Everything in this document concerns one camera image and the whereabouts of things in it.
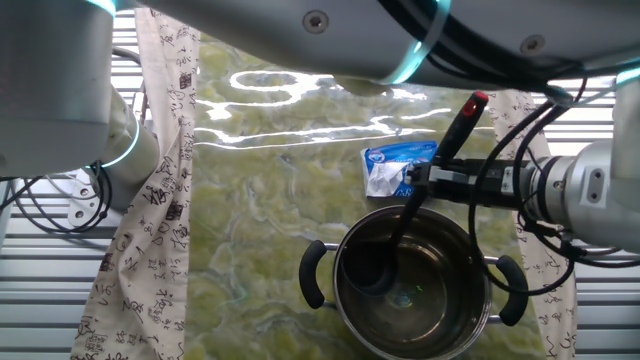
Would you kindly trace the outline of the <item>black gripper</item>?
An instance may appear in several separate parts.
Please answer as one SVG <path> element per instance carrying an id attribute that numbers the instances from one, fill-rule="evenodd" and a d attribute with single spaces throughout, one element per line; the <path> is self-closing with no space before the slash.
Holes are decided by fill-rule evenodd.
<path id="1" fill-rule="evenodd" d="M 414 186 L 413 198 L 447 200 L 468 204 L 480 173 L 483 159 L 453 159 L 445 165 L 418 163 L 409 165 L 405 183 Z M 516 206 L 513 181 L 514 162 L 494 161 L 485 174 L 476 203 L 481 206 Z"/>

